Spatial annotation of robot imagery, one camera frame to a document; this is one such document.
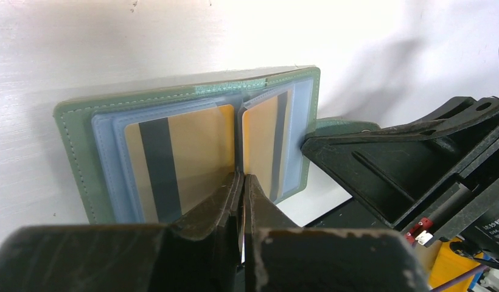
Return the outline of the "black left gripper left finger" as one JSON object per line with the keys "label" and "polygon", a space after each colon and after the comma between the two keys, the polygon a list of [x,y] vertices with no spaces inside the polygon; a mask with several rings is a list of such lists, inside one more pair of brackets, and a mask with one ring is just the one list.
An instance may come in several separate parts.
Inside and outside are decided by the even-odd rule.
{"label": "black left gripper left finger", "polygon": [[0,247],[0,291],[243,291],[244,176],[170,224],[28,226]]}

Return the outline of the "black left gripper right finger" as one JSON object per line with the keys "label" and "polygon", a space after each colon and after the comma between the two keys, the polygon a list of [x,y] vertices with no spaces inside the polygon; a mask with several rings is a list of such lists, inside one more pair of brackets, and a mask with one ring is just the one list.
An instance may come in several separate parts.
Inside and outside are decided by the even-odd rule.
{"label": "black left gripper right finger", "polygon": [[246,291],[428,291],[414,249],[390,229],[302,228],[245,177]]}

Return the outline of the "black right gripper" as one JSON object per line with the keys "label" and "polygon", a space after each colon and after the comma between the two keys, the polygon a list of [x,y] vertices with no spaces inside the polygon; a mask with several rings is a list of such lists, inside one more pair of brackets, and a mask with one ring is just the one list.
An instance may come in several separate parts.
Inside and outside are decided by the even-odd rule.
{"label": "black right gripper", "polygon": [[302,154],[410,243],[499,266],[499,97],[453,97],[414,122],[317,134]]}

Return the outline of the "green card holder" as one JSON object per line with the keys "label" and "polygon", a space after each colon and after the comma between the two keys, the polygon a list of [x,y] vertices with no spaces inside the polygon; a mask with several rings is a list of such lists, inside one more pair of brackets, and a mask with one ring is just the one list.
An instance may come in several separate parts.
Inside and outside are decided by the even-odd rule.
{"label": "green card holder", "polygon": [[320,75],[321,71],[316,66],[282,66],[176,75],[143,80],[138,85],[108,85],[101,94],[76,97],[58,103],[54,108],[53,117],[60,131],[88,221],[91,224],[116,222],[92,130],[92,117],[95,113],[152,107],[229,92],[271,89],[288,82],[312,79],[313,88],[308,91],[312,96],[307,116],[309,133],[314,130],[326,130],[330,134],[359,133],[379,128],[373,122],[343,120],[338,117],[317,119]]}

